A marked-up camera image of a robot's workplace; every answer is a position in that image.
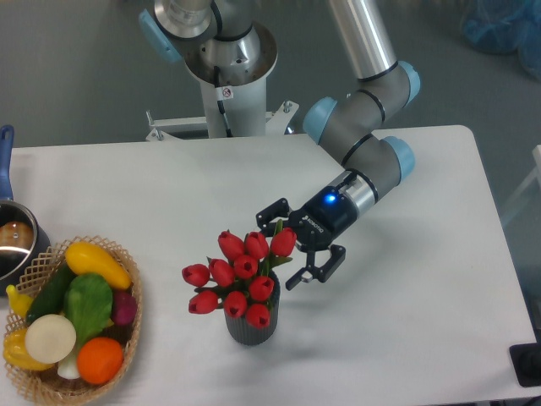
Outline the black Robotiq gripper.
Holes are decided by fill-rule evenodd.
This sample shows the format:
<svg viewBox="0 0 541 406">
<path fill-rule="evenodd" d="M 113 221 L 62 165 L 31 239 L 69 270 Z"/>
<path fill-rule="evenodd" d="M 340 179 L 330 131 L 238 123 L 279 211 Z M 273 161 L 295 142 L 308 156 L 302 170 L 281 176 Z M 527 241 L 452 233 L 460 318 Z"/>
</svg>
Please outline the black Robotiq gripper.
<svg viewBox="0 0 541 406">
<path fill-rule="evenodd" d="M 308 252 L 305 266 L 286 281 L 286 289 L 293 290 L 300 283 L 313 280 L 326 283 L 346 258 L 346 249 L 332 243 L 358 219 L 358 209 L 337 187 L 325 186 L 300 209 L 291 211 L 287 199 L 280 198 L 255 216 L 257 227 L 265 237 L 274 236 L 277 223 L 282 220 L 282 227 L 296 234 L 298 249 Z M 329 259 L 316 266 L 315 251 L 328 247 Z"/>
</svg>

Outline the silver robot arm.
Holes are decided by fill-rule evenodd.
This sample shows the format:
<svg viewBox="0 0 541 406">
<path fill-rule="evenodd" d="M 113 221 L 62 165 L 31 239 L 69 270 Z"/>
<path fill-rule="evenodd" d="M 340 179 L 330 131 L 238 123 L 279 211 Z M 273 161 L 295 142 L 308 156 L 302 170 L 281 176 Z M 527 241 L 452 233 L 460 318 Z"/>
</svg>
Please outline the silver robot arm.
<svg viewBox="0 0 541 406">
<path fill-rule="evenodd" d="M 337 237 L 415 165 L 405 141 L 377 139 L 374 131 L 418 94 L 418 73 L 397 60 L 374 2 L 331 1 L 328 7 L 358 89 L 344 101 L 317 101 L 303 121 L 304 132 L 342 166 L 342 174 L 298 210 L 279 200 L 257 216 L 267 233 L 282 220 L 306 255 L 287 289 L 327 281 L 346 254 Z M 253 19 L 250 2 L 156 1 L 139 15 L 139 26 L 162 58 L 184 62 L 199 81 L 211 138 L 262 135 L 270 127 L 266 80 L 276 65 L 277 45 Z"/>
</svg>

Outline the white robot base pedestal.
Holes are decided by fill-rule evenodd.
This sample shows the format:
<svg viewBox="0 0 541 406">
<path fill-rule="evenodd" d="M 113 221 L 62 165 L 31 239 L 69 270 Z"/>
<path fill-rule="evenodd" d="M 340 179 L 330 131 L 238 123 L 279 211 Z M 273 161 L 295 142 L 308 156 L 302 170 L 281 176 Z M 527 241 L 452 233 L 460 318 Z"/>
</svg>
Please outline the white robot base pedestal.
<svg viewBox="0 0 541 406">
<path fill-rule="evenodd" d="M 246 85 L 217 86 L 199 79 L 205 115 L 190 118 L 153 119 L 146 113 L 147 141 L 173 138 L 227 138 L 290 134 L 290 122 L 299 105 L 285 100 L 267 109 L 267 73 Z"/>
</svg>

